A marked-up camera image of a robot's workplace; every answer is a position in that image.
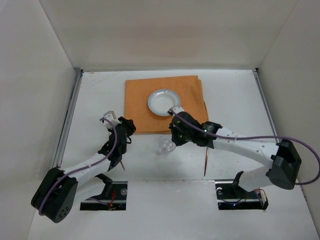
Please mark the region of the clear drinking glass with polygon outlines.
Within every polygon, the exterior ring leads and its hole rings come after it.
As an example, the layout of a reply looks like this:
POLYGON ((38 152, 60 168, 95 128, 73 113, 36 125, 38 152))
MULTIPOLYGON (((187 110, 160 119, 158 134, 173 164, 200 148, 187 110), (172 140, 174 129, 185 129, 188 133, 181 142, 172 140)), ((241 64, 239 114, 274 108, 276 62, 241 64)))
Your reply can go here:
POLYGON ((176 148, 176 144, 168 136, 161 136, 158 140, 158 153, 160 155, 168 155, 176 148))

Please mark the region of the copper spoon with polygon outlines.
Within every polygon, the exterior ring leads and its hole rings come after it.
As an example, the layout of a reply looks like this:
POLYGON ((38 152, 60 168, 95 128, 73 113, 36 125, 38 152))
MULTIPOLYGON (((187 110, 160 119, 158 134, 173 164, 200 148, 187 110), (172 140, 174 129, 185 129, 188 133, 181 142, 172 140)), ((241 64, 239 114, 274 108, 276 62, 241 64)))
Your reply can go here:
POLYGON ((206 148, 206 151, 205 151, 203 177, 205 177, 206 174, 207 174, 208 159, 209 159, 209 148, 207 147, 207 148, 206 148))

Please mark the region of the white plate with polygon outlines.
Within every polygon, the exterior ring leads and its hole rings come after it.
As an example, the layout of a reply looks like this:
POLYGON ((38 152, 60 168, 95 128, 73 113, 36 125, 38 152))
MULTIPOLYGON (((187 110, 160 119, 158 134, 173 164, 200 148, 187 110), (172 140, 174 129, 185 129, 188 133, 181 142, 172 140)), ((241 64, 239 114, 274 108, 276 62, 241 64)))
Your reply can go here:
POLYGON ((181 105, 180 96, 170 89, 158 89, 150 94, 147 100, 149 110, 160 117, 169 116, 168 111, 181 105))

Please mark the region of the orange cloth placemat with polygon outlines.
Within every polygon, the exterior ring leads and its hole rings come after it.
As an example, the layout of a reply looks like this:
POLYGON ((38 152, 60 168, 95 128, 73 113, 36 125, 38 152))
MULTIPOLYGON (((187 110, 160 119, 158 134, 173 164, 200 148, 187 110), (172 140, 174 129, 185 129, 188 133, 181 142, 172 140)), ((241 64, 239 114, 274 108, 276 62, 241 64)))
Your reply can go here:
POLYGON ((197 75, 126 80, 124 117, 133 120, 137 134, 171 133, 171 116, 158 116, 148 107, 149 96, 160 89, 176 92, 181 107, 198 122, 209 120, 202 81, 197 75))

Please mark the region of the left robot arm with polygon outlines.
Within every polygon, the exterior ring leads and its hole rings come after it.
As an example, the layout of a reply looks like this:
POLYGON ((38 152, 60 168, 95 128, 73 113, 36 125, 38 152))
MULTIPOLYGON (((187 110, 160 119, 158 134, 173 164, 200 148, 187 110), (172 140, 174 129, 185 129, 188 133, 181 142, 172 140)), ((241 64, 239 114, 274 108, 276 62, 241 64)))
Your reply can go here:
POLYGON ((39 215, 60 223, 70 213, 77 197, 88 199, 109 194, 113 181, 105 173, 121 163, 136 131, 133 120, 112 114, 107 112, 101 118, 109 137, 97 153, 72 167, 53 167, 47 172, 30 202, 39 215))

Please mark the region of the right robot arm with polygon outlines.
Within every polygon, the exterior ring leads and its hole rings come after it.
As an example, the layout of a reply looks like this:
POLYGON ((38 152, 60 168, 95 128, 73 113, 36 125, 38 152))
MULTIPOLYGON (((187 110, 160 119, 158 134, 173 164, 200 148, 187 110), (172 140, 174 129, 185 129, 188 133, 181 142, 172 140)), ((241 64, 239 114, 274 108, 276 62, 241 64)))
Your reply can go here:
POLYGON ((172 108, 168 113, 173 117, 169 128, 176 146, 191 142, 199 147, 231 152, 262 165, 251 171, 238 172, 231 185, 235 191, 251 192, 270 185, 285 190, 295 187, 302 160, 292 141, 261 141, 215 122, 199 123, 185 111, 172 108))

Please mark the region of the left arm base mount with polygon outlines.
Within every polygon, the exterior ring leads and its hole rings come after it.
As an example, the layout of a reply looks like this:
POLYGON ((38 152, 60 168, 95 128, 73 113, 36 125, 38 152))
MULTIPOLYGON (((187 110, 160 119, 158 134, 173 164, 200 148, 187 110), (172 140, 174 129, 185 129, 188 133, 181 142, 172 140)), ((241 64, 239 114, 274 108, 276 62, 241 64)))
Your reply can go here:
POLYGON ((127 208, 128 182, 113 181, 101 173, 95 177, 104 188, 99 195, 91 196, 80 203, 80 211, 125 211, 127 208))

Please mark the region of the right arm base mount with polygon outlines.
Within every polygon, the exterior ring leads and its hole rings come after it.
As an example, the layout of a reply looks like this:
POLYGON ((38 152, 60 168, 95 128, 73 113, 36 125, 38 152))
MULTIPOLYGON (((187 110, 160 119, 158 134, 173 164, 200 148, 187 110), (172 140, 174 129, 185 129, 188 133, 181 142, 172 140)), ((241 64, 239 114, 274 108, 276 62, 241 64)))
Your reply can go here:
POLYGON ((240 171, 233 180, 219 180, 215 182, 217 206, 220 211, 231 210, 263 210, 269 206, 269 200, 263 189, 246 191, 239 186, 240 171))

